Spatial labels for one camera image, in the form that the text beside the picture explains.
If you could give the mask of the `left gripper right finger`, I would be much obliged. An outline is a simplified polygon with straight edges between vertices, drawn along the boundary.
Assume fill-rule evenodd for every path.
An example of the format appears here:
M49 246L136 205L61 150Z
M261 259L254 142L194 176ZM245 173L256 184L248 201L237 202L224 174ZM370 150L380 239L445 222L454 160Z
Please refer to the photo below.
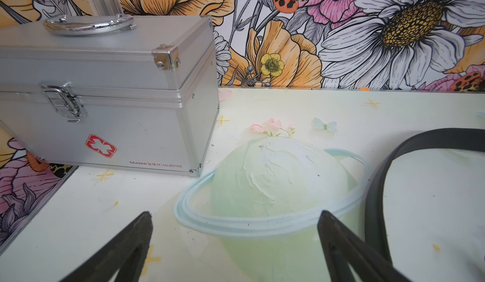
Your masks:
M332 281L408 281L329 211L320 215L318 235Z

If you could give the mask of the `black leather belt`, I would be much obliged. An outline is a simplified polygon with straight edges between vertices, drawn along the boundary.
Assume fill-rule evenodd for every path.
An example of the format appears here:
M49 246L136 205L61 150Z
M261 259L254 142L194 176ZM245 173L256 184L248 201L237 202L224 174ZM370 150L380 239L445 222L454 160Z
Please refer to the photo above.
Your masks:
M484 152L484 130L445 128L414 135L398 145L382 162L371 181L365 206L365 242L382 258L392 262L383 213L384 187L394 160L424 149L460 149Z

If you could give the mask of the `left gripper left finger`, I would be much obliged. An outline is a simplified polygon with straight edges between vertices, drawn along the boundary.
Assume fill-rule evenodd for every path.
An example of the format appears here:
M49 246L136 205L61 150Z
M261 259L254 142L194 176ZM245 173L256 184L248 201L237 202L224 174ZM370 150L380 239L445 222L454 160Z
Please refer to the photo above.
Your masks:
M63 281L138 281L153 228L151 214L142 212Z

